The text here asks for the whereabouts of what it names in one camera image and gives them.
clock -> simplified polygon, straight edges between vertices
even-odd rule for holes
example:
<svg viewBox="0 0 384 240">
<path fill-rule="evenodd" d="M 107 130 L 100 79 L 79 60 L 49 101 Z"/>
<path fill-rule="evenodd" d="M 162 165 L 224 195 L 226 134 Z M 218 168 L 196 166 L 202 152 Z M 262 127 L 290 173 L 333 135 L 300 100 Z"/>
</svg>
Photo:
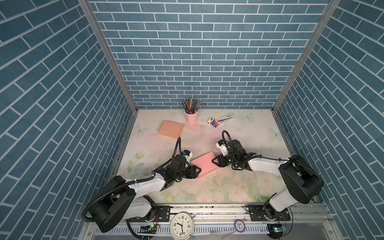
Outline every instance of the clock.
<svg viewBox="0 0 384 240">
<path fill-rule="evenodd" d="M 193 230 L 193 219 L 186 212 L 179 212 L 170 222 L 170 233 L 176 240 L 187 240 L 191 237 Z"/>
</svg>

clock face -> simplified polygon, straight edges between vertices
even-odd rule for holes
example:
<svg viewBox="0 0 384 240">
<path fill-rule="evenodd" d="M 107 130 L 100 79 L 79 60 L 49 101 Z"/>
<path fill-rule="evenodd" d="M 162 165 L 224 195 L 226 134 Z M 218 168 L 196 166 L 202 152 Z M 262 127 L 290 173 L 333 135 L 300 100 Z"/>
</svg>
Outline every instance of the clock face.
<svg viewBox="0 0 384 240">
<path fill-rule="evenodd" d="M 176 240 L 186 240 L 193 233 L 194 225 L 192 217 L 186 212 L 175 215 L 170 223 L 170 232 Z"/>
</svg>

brick wallpaper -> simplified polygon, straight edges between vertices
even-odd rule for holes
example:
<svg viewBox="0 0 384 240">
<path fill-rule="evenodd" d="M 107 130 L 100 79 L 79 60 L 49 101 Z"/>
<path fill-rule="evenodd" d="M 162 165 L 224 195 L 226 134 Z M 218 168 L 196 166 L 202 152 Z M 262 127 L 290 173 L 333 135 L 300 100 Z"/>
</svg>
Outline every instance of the brick wallpaper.
<svg viewBox="0 0 384 240">
<path fill-rule="evenodd" d="M 0 239 L 72 239 L 132 112 L 76 0 L 0 1 Z"/>
<path fill-rule="evenodd" d="M 139 108 L 271 108 L 327 3 L 91 0 Z"/>
<path fill-rule="evenodd" d="M 383 12 L 342 0 L 278 110 L 344 239 L 384 239 Z"/>
</svg>

